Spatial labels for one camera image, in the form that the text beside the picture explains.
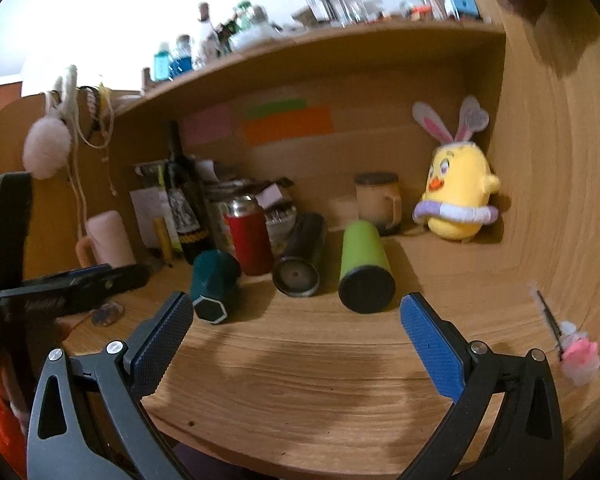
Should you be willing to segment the dark green faceted cup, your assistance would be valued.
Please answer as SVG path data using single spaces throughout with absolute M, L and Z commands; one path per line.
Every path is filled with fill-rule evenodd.
M 238 278 L 242 269 L 234 256 L 208 250 L 197 256 L 189 296 L 196 315 L 210 324 L 228 319 L 237 304 Z

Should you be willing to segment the orange red sleeve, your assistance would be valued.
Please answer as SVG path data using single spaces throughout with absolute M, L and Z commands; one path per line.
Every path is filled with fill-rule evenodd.
M 27 478 L 26 439 L 18 418 L 1 396 L 0 453 L 20 479 Z

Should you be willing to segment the yellow wooden stick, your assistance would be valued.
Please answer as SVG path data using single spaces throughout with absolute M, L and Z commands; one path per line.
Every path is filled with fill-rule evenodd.
M 170 268 L 173 266 L 174 253 L 169 232 L 166 228 L 166 220 L 163 217 L 153 218 L 152 226 L 154 227 L 155 236 L 159 243 L 162 261 Z

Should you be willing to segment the white paper receipt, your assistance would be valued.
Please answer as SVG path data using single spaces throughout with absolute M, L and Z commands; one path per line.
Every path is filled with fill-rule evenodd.
M 171 208 L 166 190 L 160 186 L 131 191 L 130 197 L 143 244 L 149 249 L 158 249 L 160 243 L 154 229 L 154 219 L 163 218 L 173 247 L 178 234 L 175 232 Z

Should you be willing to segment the fruit pattern jar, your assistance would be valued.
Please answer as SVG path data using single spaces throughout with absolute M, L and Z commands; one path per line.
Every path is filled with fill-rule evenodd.
M 228 205 L 238 193 L 219 185 L 208 185 L 204 188 L 204 204 L 210 221 L 210 228 L 216 248 L 222 252 L 235 255 L 235 246 L 226 222 Z

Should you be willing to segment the lime green tumbler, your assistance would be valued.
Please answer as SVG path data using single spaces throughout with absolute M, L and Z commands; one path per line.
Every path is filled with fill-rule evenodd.
M 384 245 L 376 226 L 365 220 L 343 232 L 338 296 L 349 310 L 372 314 L 385 310 L 396 293 Z

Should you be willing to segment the black steel tumbler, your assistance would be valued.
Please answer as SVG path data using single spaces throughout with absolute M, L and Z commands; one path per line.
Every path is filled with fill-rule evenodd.
M 276 288 L 289 297 L 311 297 L 320 287 L 326 220 L 316 212 L 299 214 L 272 271 Z

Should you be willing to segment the pink sticky note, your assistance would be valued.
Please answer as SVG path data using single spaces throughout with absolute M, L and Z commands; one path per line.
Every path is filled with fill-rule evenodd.
M 232 135 L 232 131 L 232 114 L 225 104 L 205 108 L 183 119 L 183 136 L 187 146 L 225 139 Z

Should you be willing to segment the small white bowl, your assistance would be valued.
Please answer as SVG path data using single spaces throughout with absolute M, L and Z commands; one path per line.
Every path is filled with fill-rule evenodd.
M 268 229 L 268 238 L 272 245 L 286 242 L 287 237 L 294 228 L 297 219 L 297 208 L 287 205 L 265 211 L 265 223 Z

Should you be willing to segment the beige mug with dark lid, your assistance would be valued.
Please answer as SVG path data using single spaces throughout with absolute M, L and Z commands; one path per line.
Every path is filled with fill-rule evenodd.
M 354 177 L 358 218 L 370 222 L 380 235 L 400 230 L 403 206 L 399 177 L 394 172 L 363 172 Z

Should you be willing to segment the blue liquid bottle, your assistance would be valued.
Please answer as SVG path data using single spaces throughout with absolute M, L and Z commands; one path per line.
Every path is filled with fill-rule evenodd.
M 170 48 L 167 42 L 160 44 L 158 52 L 154 55 L 154 81 L 173 80 L 192 70 L 192 47 L 188 35 L 178 36 L 173 48 Z

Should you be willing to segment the green sticky note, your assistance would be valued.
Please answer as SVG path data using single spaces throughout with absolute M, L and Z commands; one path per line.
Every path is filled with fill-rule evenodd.
M 245 118 L 257 120 L 272 115 L 293 112 L 294 110 L 304 110 L 307 107 L 308 102 L 306 102 L 306 99 L 302 98 L 270 101 L 247 108 L 245 111 Z

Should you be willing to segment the orange sticky note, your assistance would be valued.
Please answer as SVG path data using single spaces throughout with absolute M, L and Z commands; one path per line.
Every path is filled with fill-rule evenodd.
M 309 136 L 327 136 L 333 132 L 332 114 L 330 109 L 324 106 L 288 110 L 249 119 L 242 124 L 242 134 L 251 146 Z

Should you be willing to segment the clear glass jars on shelf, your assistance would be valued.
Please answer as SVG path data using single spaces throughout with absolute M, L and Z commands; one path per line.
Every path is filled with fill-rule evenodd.
M 368 15 L 363 0 L 306 0 L 314 18 L 323 24 L 349 26 L 365 23 Z

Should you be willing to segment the blue toy on shelf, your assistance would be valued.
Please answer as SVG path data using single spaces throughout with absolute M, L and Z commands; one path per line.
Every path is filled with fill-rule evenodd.
M 457 20 L 480 20 L 481 15 L 475 0 L 450 0 L 450 3 Z

